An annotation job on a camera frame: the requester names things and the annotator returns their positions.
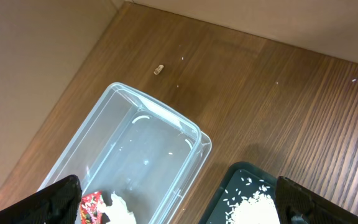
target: pile of white grains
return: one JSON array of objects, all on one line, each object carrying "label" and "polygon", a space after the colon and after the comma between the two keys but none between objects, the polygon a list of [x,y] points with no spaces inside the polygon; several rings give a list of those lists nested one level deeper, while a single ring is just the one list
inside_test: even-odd
[{"label": "pile of white grains", "polygon": [[270,195],[256,191],[251,198],[241,197],[240,205],[231,205],[226,213],[226,224],[280,224],[274,201]]}]

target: brown wooden surface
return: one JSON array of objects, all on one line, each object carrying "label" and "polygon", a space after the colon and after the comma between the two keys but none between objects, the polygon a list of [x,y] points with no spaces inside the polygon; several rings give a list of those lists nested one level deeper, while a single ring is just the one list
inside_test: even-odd
[{"label": "brown wooden surface", "polygon": [[[165,68],[154,75],[159,64]],[[38,189],[112,82],[165,102],[213,141],[178,223],[199,220],[237,161],[285,175],[358,215],[358,64],[130,3],[6,180],[0,209]]]}]

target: red wrapper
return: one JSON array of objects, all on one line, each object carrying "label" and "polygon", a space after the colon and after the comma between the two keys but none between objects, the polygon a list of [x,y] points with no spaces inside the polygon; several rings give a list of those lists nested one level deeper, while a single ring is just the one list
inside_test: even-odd
[{"label": "red wrapper", "polygon": [[98,205],[103,204],[102,192],[95,192],[82,197],[80,203],[81,223],[100,224],[102,213],[98,210]]}]

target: transparent container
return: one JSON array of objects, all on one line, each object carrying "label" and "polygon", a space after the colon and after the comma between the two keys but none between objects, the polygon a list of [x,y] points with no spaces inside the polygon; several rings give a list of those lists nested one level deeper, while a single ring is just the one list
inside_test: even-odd
[{"label": "transparent container", "polygon": [[103,93],[40,189],[75,174],[83,195],[122,197],[137,223],[169,223],[211,140],[167,105],[122,83]]}]

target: beige wall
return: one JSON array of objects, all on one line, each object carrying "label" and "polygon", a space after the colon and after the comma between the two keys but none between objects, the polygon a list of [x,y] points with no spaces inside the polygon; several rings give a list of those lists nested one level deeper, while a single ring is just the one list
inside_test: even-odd
[{"label": "beige wall", "polygon": [[116,11],[110,0],[0,0],[0,186]]},{"label": "beige wall", "polygon": [[358,1],[134,1],[358,62]]}]

